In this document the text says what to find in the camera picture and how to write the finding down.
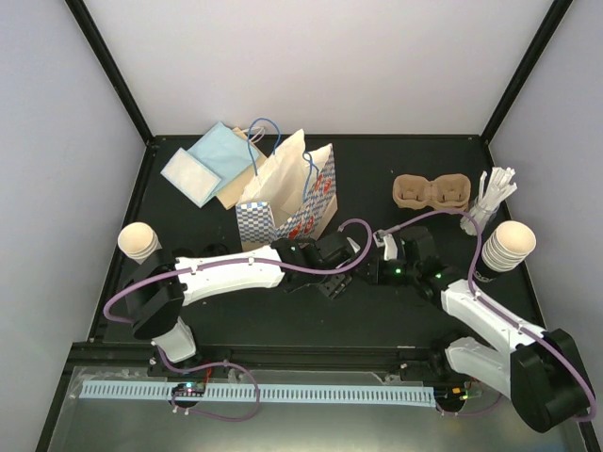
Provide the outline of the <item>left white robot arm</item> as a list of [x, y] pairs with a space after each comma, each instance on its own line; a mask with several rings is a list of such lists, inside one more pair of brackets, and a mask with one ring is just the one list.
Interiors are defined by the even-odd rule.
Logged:
[[279, 262], [302, 268], [331, 270], [350, 263], [360, 246], [341, 232], [320, 240], [281, 238], [256, 250], [190, 258], [157, 250], [139, 265], [126, 288], [165, 272], [182, 273], [151, 282], [125, 296], [135, 339], [154, 343], [182, 376], [195, 374], [203, 354], [192, 329], [182, 319], [182, 308], [202, 299], [246, 289], [283, 286], [288, 291], [321, 283], [325, 277], [282, 268]]

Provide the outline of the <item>checkered pastry paper bag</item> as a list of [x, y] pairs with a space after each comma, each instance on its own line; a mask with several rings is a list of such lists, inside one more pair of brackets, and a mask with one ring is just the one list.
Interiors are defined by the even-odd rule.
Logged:
[[334, 148], [310, 151], [300, 129], [282, 141], [236, 203], [245, 251], [281, 238], [318, 239], [337, 210]]

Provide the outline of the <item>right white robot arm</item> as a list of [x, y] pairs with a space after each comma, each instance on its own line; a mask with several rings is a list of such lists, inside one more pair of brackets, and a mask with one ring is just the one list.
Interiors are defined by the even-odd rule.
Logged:
[[373, 240], [381, 255], [360, 267], [366, 281], [410, 286], [477, 334], [431, 352], [428, 366], [435, 377], [458, 373], [486, 384], [537, 432], [569, 419], [584, 422], [595, 412], [595, 394], [571, 335], [546, 331], [480, 291], [440, 259], [424, 227], [379, 230]]

